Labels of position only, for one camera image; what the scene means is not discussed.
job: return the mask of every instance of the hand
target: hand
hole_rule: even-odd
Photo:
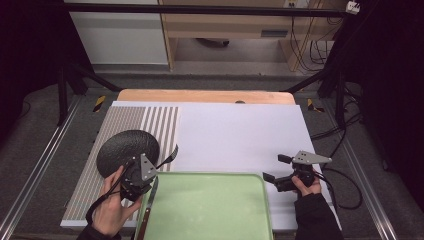
[[[124,167],[120,166],[115,173],[112,173],[112,175],[105,179],[103,187],[100,190],[100,195],[110,190],[119,176],[121,176],[123,169]],[[113,192],[119,192],[120,190],[121,184],[118,184]],[[113,237],[119,232],[125,221],[137,211],[140,206],[141,198],[126,208],[121,204],[120,194],[112,194],[96,209],[92,226],[103,235]]]
[[[310,187],[306,187],[305,184],[303,184],[302,180],[300,180],[297,176],[293,176],[292,181],[297,187],[297,189],[299,189],[300,193],[302,194],[302,197],[311,193],[321,193],[321,184],[319,183],[319,178],[317,177],[314,178],[314,182]]]

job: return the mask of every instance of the black disc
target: black disc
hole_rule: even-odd
[[[133,157],[146,154],[153,166],[159,158],[159,143],[150,133],[142,130],[127,130],[109,138],[97,154],[97,170],[106,178]]]

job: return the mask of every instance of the white cabinet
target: white cabinet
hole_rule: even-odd
[[[157,4],[155,0],[65,2]],[[92,64],[168,64],[159,14],[72,12],[71,17]]]

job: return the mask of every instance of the sleeve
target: sleeve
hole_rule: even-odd
[[[295,203],[296,240],[344,239],[336,218],[322,194],[306,195]]]
[[[113,237],[110,238],[108,236],[105,236],[101,234],[99,231],[94,229],[91,225],[87,225],[84,230],[78,235],[77,240],[119,240],[121,239],[121,236],[119,233]]]

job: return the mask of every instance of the white table surface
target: white table surface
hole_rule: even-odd
[[[116,101],[113,106],[178,106],[179,152],[172,171],[267,172],[276,177],[293,172],[277,161],[278,154],[295,156],[300,150],[314,153],[300,107],[278,104],[164,103]],[[314,168],[320,171],[319,165]],[[297,229],[296,194],[277,192],[266,184],[274,231]],[[323,195],[331,204],[326,184]]]

